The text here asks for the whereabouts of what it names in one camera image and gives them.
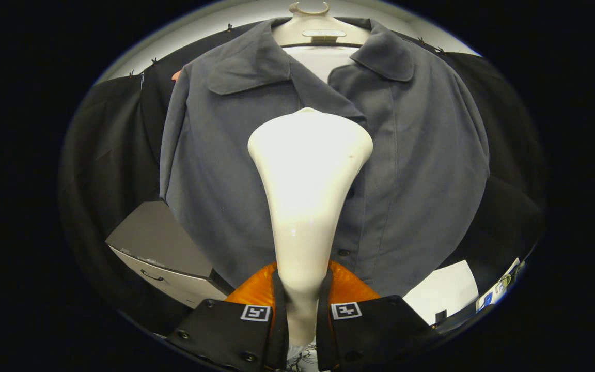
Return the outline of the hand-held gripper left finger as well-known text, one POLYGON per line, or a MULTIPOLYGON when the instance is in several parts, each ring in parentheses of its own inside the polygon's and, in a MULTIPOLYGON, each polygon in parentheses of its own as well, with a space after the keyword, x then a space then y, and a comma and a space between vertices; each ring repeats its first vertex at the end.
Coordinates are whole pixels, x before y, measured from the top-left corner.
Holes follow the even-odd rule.
POLYGON ((289 330, 277 264, 261 268, 222 301, 201 301, 167 342, 218 371, 284 369, 289 330))

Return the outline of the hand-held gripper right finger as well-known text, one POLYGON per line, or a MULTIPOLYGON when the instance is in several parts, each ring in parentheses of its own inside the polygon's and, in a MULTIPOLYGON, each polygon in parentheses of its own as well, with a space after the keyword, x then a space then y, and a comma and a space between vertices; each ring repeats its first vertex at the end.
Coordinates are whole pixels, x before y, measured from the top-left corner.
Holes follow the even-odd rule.
POLYGON ((378 371, 439 342, 439 332, 402 297, 381 297, 349 269, 329 261, 317 307, 319 370, 378 371))

